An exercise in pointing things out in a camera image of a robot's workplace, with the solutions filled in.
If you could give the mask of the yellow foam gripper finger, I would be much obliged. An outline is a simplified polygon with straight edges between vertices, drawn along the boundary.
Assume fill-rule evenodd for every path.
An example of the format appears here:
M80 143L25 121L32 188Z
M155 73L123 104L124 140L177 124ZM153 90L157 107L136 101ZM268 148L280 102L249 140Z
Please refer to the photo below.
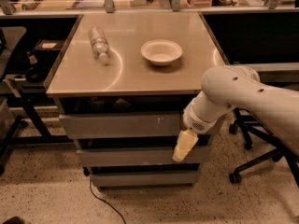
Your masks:
M198 135L190 130L181 131L173 153L174 161L183 161L198 141Z

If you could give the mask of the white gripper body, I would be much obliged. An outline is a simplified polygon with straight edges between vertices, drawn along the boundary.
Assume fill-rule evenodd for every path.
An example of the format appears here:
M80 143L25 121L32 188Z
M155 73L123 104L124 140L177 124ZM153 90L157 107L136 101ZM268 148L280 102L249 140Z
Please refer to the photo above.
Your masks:
M194 133L207 133L214 127L215 122L207 122L198 118L192 108L192 103L189 103L183 110L183 123L185 127Z

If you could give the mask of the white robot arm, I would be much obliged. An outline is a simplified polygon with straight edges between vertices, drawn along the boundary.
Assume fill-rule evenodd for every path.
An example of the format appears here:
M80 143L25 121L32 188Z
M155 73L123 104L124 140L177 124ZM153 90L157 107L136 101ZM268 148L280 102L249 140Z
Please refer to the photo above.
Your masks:
M299 155L299 91L265 85L245 66L215 66L201 78L202 90L183 111L186 127L178 136L173 160L183 161L199 134L235 108L249 111L282 144Z

